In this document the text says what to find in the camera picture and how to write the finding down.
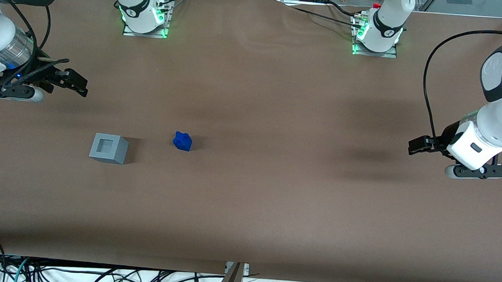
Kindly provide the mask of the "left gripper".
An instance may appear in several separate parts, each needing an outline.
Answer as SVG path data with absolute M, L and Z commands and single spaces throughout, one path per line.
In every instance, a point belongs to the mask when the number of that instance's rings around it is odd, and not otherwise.
M 445 148 L 469 170 L 477 170 L 502 152 L 502 126 L 479 121 L 457 121 L 442 132 Z M 443 150 L 441 136 L 415 138 L 409 142 L 409 155 Z

